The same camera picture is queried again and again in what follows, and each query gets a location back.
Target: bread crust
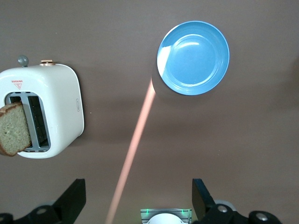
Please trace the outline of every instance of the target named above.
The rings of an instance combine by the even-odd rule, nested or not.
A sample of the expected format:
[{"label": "bread crust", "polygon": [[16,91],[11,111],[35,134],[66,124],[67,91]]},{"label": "bread crust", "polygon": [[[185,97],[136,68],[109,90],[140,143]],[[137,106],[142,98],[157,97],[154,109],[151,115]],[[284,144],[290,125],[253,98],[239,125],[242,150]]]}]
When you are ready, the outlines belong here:
[{"label": "bread crust", "polygon": [[[16,108],[16,107],[18,107],[18,106],[22,106],[22,102],[15,102],[15,103],[12,103],[12,104],[7,104],[7,105],[5,105],[4,107],[0,108],[0,118],[1,118],[2,116],[4,116],[5,113],[9,112],[10,110],[12,110],[12,109],[14,109],[14,108]],[[24,151],[24,150],[25,150],[26,148],[28,148],[29,146],[31,146],[31,143],[29,143],[28,146],[26,146],[25,148],[19,150],[19,151],[16,152],[15,154],[8,154],[8,153],[4,150],[4,148],[3,148],[2,144],[1,144],[1,141],[0,141],[0,154],[1,154],[1,155],[7,155],[7,156],[11,156],[11,157],[12,157],[12,156],[17,155],[17,153]]]}]

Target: toaster button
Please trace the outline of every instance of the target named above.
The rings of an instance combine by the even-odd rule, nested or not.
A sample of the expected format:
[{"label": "toaster button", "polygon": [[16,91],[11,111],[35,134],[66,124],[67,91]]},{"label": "toaster button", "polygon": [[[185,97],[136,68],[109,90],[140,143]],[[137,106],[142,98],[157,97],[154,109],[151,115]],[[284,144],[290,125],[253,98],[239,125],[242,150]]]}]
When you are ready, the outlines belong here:
[{"label": "toaster button", "polygon": [[50,65],[55,65],[52,59],[45,59],[41,60],[41,63],[39,64],[41,66],[50,66]]}]

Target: warning label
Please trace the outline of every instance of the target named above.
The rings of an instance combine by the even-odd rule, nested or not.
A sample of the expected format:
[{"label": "warning label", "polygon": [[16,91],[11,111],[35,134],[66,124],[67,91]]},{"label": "warning label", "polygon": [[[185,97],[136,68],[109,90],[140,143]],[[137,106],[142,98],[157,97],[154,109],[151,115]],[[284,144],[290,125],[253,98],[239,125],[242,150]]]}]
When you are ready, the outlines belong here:
[{"label": "warning label", "polygon": [[19,90],[22,87],[23,80],[12,80],[11,81]]}]

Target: plate rim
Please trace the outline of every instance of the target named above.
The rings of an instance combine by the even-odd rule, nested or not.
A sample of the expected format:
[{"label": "plate rim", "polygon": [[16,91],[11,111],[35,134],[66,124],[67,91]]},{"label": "plate rim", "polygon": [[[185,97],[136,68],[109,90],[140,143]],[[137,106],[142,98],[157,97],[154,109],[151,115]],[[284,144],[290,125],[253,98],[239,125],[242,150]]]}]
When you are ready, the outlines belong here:
[{"label": "plate rim", "polygon": [[[185,87],[185,86],[180,85],[180,86],[178,86],[179,88],[175,88],[175,84],[169,85],[169,84],[167,84],[167,83],[165,82],[165,80],[164,80],[165,78],[163,78],[164,73],[161,74],[160,71],[159,71],[159,67],[158,67],[158,64],[159,64],[159,54],[160,54],[160,52],[161,52],[161,49],[163,48],[163,47],[162,47],[162,44],[165,42],[165,39],[166,39],[166,38],[170,35],[170,33],[172,33],[174,30],[176,30],[176,29],[178,29],[179,27],[181,27],[182,25],[185,25],[185,24],[188,24],[188,23],[206,24],[206,25],[212,27],[216,32],[218,32],[218,33],[221,35],[222,39],[223,39],[224,42],[225,42],[224,47],[226,48],[227,53],[228,53],[228,54],[227,54],[227,60],[225,60],[226,63],[227,63],[227,65],[226,65],[226,67],[225,67],[225,70],[224,70],[224,72],[223,72],[223,75],[221,76],[221,78],[219,79],[219,81],[218,81],[214,86],[212,86],[211,88],[208,88],[208,90],[205,90],[205,91],[191,91],[191,90],[192,90],[192,89],[194,89],[194,90],[199,89],[199,90],[200,90],[202,85],[204,85],[205,83],[208,83],[209,80],[211,80],[211,79],[213,79],[213,78],[211,78],[211,79],[209,79],[207,82],[204,82],[203,84],[200,84],[200,85],[197,85],[197,86],[193,86],[193,87],[188,87],[188,88],[187,88],[187,87]],[[173,27],[171,30],[169,30],[169,31],[167,32],[167,34],[164,36],[164,38],[162,39],[162,41],[161,41],[161,43],[160,43],[160,45],[159,45],[159,48],[158,48],[158,52],[157,52],[157,68],[158,68],[159,75],[160,75],[160,77],[162,78],[162,80],[164,81],[164,83],[165,83],[170,89],[172,89],[173,91],[175,91],[175,92],[177,92],[177,93],[179,93],[179,94],[182,94],[182,95],[188,95],[188,96],[191,96],[191,95],[193,95],[193,96],[194,96],[194,95],[200,95],[200,94],[206,93],[206,92],[212,90],[213,88],[215,88],[215,87],[219,84],[219,82],[224,78],[224,76],[225,76],[225,74],[226,74],[226,72],[227,72],[227,70],[228,70],[229,61],[230,61],[229,45],[228,45],[228,42],[227,42],[225,36],[223,35],[223,33],[222,33],[216,26],[214,26],[213,24],[210,24],[210,23],[205,22],[205,21],[199,21],[199,20],[186,21],[186,22],[183,22],[183,23],[180,23],[180,24],[176,25],[176,26]]]}]

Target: logo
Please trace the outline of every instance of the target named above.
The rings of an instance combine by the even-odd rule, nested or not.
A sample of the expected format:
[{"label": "logo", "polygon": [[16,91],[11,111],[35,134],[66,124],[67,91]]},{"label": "logo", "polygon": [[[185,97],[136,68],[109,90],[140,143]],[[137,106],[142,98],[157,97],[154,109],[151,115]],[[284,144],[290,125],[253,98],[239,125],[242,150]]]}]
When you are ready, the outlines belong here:
[{"label": "logo", "polygon": [[79,99],[76,99],[76,104],[77,104],[77,111],[80,111],[80,105],[79,105]]},{"label": "logo", "polygon": [[11,81],[19,90],[22,87],[23,80],[12,80]]}]

